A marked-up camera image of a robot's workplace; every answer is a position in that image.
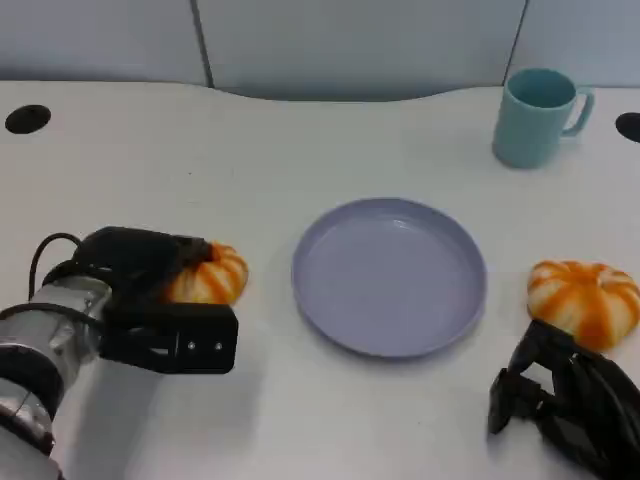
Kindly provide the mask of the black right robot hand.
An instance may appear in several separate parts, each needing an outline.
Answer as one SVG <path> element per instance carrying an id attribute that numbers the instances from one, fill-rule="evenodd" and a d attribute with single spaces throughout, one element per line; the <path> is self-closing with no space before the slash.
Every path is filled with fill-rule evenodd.
<path id="1" fill-rule="evenodd" d="M 639 389 L 603 355 L 534 319 L 491 385 L 487 427 L 530 420 L 543 439 L 599 479 L 639 477 Z"/>

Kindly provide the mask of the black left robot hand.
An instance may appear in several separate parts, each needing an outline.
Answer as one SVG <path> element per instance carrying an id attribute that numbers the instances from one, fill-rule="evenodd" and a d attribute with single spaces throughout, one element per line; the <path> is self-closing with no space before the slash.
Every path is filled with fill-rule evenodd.
<path id="1" fill-rule="evenodd" d="M 214 258 L 203 238 L 110 226 L 87 236 L 72 261 L 105 274 L 126 303 L 160 303 L 179 274 Z"/>

